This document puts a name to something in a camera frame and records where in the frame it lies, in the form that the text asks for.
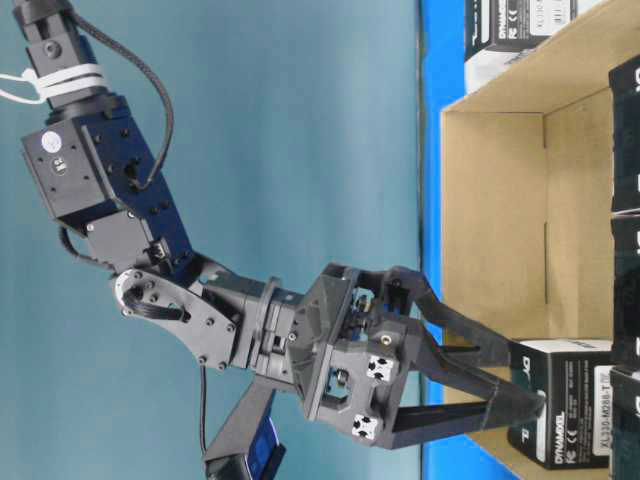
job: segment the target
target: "sticker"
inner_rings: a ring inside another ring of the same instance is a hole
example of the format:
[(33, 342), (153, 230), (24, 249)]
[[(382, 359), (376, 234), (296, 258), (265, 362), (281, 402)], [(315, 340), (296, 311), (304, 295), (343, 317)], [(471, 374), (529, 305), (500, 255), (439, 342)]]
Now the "sticker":
[(369, 358), (367, 377), (389, 382), (391, 381), (391, 370), (393, 370), (393, 362), (391, 360), (376, 355), (371, 355)]
[(56, 157), (51, 162), (51, 170), (53, 170), (53, 173), (55, 173), (56, 175), (64, 175), (65, 173), (67, 173), (67, 168), (67, 162), (65, 162), (64, 158), (62, 157)]
[(593, 402), (593, 454), (599, 457), (611, 454), (613, 388), (609, 374), (610, 366), (599, 366), (594, 369), (594, 402)]
[(62, 149), (62, 138), (56, 132), (46, 132), (41, 143), (42, 148), (49, 153), (58, 153)]
[(571, 0), (530, 0), (531, 35), (548, 37), (571, 21)]
[(375, 440), (376, 427), (378, 426), (378, 420), (375, 418), (367, 417), (365, 415), (356, 415), (353, 419), (353, 429), (351, 433), (360, 438), (366, 440)]

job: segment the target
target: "open cardboard box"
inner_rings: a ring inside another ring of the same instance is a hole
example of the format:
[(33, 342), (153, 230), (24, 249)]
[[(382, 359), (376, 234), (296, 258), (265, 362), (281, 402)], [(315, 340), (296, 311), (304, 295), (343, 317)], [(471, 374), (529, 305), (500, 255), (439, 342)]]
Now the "open cardboard box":
[[(608, 73), (638, 54), (640, 1), (608, 0), (443, 112), (446, 303), (510, 338), (611, 337)], [(472, 437), (520, 478), (607, 478), (544, 470), (505, 429)]]

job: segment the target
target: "cardboard box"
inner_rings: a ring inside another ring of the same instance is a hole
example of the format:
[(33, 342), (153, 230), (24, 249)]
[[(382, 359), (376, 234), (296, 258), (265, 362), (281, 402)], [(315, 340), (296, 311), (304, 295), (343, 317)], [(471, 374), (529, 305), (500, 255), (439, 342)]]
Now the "cardboard box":
[(611, 368), (609, 340), (514, 342), (512, 381), (547, 403), (536, 422), (509, 429), (509, 443), (547, 469), (607, 467)]
[(474, 92), (601, 0), (466, 0), (465, 77)]
[[(639, 1), (603, 1), (443, 112), (442, 285), (453, 308), (510, 338), (612, 338), (608, 74), (640, 53), (638, 31)], [(521, 478), (607, 478), (545, 470), (505, 429), (472, 438)]]
[(611, 371), (613, 386), (613, 455), (611, 478), (640, 478), (640, 372), (624, 367)]

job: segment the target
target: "product box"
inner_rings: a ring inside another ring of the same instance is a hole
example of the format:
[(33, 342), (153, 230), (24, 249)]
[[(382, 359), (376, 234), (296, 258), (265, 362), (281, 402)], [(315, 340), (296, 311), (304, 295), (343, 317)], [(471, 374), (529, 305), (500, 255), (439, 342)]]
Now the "product box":
[(608, 340), (513, 343), (512, 380), (547, 403), (537, 422), (509, 429), (509, 443), (548, 469), (608, 466), (610, 370)]
[(611, 478), (640, 479), (640, 372), (611, 371), (613, 386), (613, 452)]
[[(640, 1), (604, 0), (442, 112), (442, 295), (452, 308), (508, 338), (613, 340), (609, 72), (640, 54), (638, 32)], [(444, 400), (474, 401), (452, 389)], [(516, 478), (608, 478), (604, 468), (547, 470), (507, 429), (470, 437)]]
[(609, 74), (613, 92), (613, 212), (640, 209), (640, 56)]
[(474, 92), (599, 0), (466, 0), (465, 77)]
[(615, 241), (613, 360), (640, 369), (640, 215), (611, 221)]

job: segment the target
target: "black plastic part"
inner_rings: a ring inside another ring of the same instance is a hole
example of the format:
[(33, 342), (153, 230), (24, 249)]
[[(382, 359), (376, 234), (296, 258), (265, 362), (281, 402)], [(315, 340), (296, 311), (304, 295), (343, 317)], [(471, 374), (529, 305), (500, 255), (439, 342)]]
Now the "black plastic part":
[(280, 464), (284, 459), (284, 455), (287, 453), (287, 449), (284, 445), (279, 444), (273, 453), (271, 454), (271, 458), (269, 458), (269, 463), (262, 472), (262, 477), (260, 480), (273, 480), (276, 478), (276, 473), (278, 473), (278, 468), (280, 468)]
[(244, 455), (233, 455), (209, 462), (206, 466), (208, 480), (254, 480), (247, 470)]
[(22, 27), (32, 25), (58, 13), (73, 10), (73, 6), (68, 0), (28, 0), (16, 3), (13, 15)]

